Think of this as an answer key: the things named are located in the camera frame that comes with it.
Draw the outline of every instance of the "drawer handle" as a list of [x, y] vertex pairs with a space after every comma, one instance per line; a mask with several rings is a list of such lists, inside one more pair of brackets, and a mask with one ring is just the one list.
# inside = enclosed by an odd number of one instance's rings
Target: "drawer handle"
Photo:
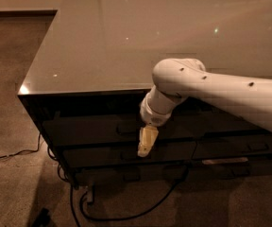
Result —
[[243, 168], [233, 168], [231, 173], [234, 177], [246, 177], [250, 175], [250, 170], [247, 167]]
[[247, 148], [249, 152], [259, 152], [259, 151], [269, 150], [269, 146], [267, 143], [249, 143], [247, 144]]
[[126, 183], [131, 183], [131, 182], [139, 182], [140, 181], [140, 175], [139, 174], [125, 174], [123, 176], [123, 179]]
[[137, 152], [120, 152], [120, 159], [122, 161], [136, 161], [137, 158]]
[[119, 126], [116, 127], [116, 133], [121, 135], [121, 136], [131, 136], [131, 135], [135, 135], [136, 134], [136, 130], [135, 131], [122, 131], [120, 130]]

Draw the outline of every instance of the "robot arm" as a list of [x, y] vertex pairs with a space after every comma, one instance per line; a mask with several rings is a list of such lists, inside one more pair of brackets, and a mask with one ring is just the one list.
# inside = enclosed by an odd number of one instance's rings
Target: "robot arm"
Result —
[[206, 72], [199, 60], [167, 59], [155, 66], [153, 81], [155, 86], [141, 104], [146, 126], [140, 133], [139, 156], [149, 153], [157, 127], [165, 124], [188, 96], [272, 131], [272, 79], [213, 74]]

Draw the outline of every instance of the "black cable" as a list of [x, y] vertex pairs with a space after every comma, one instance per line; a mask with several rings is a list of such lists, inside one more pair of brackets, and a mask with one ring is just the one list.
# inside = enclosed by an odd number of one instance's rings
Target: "black cable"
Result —
[[32, 154], [32, 153], [38, 152], [40, 150], [40, 146], [41, 146], [40, 141], [41, 141], [41, 133], [39, 133], [38, 147], [37, 147], [37, 149], [23, 149], [21, 151], [18, 151], [16, 153], [13, 153], [13, 154], [10, 154], [10, 155], [2, 155], [2, 156], [0, 156], [0, 159], [8, 159], [10, 157], [13, 157], [13, 156], [16, 156], [16, 155], [20, 155], [22, 153]]
[[172, 187], [170, 188], [170, 190], [165, 194], [165, 196], [159, 200], [155, 205], [153, 205], [152, 207], [150, 207], [149, 209], [143, 211], [142, 213], [140, 214], [137, 214], [137, 215], [134, 215], [134, 216], [130, 216], [130, 217], [124, 217], [124, 218], [95, 218], [95, 217], [91, 217], [89, 215], [87, 215], [83, 209], [83, 203], [84, 203], [84, 198], [86, 197], [87, 195], [87, 192], [84, 193], [80, 200], [79, 200], [79, 209], [80, 209], [80, 212], [81, 214], [84, 216], [84, 218], [88, 219], [88, 220], [91, 220], [91, 221], [124, 221], [124, 220], [129, 220], [129, 219], [133, 219], [133, 218], [138, 218], [138, 217], [141, 217], [141, 216], [144, 216], [146, 214], [148, 214], [149, 212], [151, 212], [152, 210], [154, 210], [155, 208], [157, 208], [160, 204], [163, 203], [163, 201], [166, 200], [166, 198], [173, 192], [173, 190], [175, 189], [175, 187], [179, 184], [179, 183], [182, 183], [184, 180], [184, 178], [182, 180], [178, 180], [176, 181]]
[[72, 185], [70, 186], [70, 206], [71, 206], [72, 215], [74, 217], [74, 220], [76, 221], [76, 226], [80, 227], [79, 221], [77, 219], [76, 212], [75, 212], [74, 207], [73, 207], [73, 186]]
[[51, 154], [51, 148], [48, 146], [48, 149], [47, 149], [47, 152], [48, 152], [48, 156], [53, 160], [53, 161], [57, 161], [58, 159]]
[[61, 170], [61, 165], [60, 165], [60, 163], [59, 163], [59, 165], [58, 165], [58, 175], [59, 175], [59, 178], [60, 178], [61, 180], [63, 180], [64, 182], [69, 183], [69, 180], [68, 180], [68, 178], [67, 178], [66, 173], [63, 172], [63, 176], [64, 176], [64, 177], [61, 177], [61, 175], [60, 175], [60, 170]]

